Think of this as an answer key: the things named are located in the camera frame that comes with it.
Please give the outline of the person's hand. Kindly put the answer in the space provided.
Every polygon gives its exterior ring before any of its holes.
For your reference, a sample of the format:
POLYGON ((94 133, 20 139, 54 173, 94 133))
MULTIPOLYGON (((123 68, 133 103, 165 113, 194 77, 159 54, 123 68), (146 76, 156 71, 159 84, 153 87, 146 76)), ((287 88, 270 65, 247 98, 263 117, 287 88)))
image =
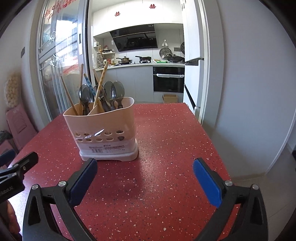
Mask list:
POLYGON ((18 235, 20 233, 20 226, 17 221, 15 210, 8 200, 1 203, 1 217, 4 219, 11 234, 18 235))

